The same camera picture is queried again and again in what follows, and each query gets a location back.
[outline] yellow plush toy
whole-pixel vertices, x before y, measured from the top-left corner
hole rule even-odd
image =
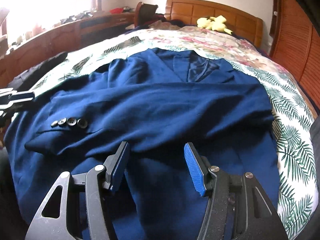
[[[226,21],[226,18],[220,15],[218,17],[210,17],[210,19],[200,18],[197,20],[197,24],[199,28],[206,28],[208,30],[218,32],[226,32],[231,35],[232,31],[227,29],[226,25],[224,24]]]

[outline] pink floral pattern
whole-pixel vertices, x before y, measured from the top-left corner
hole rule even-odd
[[[183,50],[190,49],[198,54],[203,55],[205,53],[223,57],[255,69],[286,75],[298,88],[313,116],[317,116],[312,104],[298,86],[295,78],[285,68],[262,56],[248,41],[198,27],[186,26],[179,28],[169,23],[161,23],[161,21],[153,23],[150,28],[136,31],[132,35],[134,34],[142,40],[150,41],[155,47],[168,49],[168,46],[172,46]]]

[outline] screw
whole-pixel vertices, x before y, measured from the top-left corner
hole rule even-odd
[[[99,165],[95,166],[94,169],[95,169],[96,171],[102,171],[102,170],[104,169],[104,166],[101,165],[101,164],[99,164]]]
[[[60,174],[60,177],[63,178],[63,179],[65,179],[65,178],[67,178],[69,176],[70,176],[70,172],[69,171],[64,171],[63,173]]]
[[[251,172],[246,172],[245,173],[245,176],[248,178],[248,179],[252,179],[253,178],[253,174]]]
[[[217,172],[219,170],[220,170],[220,168],[218,166],[211,166],[210,167],[210,171],[212,171],[212,172]]]

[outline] wooden headboard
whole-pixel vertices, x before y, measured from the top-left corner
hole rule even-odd
[[[196,25],[201,17],[223,15],[226,26],[235,34],[260,47],[263,21],[239,9],[204,0],[167,0],[164,17],[167,20],[179,19],[185,24]]]

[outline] wooden cabinet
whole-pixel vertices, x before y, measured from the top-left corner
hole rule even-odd
[[[116,37],[133,24],[134,13],[108,15],[63,24],[41,33],[0,60],[0,88],[23,71],[57,55]]]
[[[296,0],[280,0],[270,56],[320,107],[320,37]]]

